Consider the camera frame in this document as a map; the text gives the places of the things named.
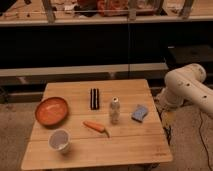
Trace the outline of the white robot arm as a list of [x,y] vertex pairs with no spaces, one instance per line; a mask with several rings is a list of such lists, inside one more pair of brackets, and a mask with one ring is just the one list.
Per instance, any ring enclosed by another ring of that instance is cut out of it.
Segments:
[[165,87],[158,94],[160,106],[171,110],[188,100],[213,118],[213,89],[203,84],[205,79],[206,71],[197,63],[169,71],[164,77]]

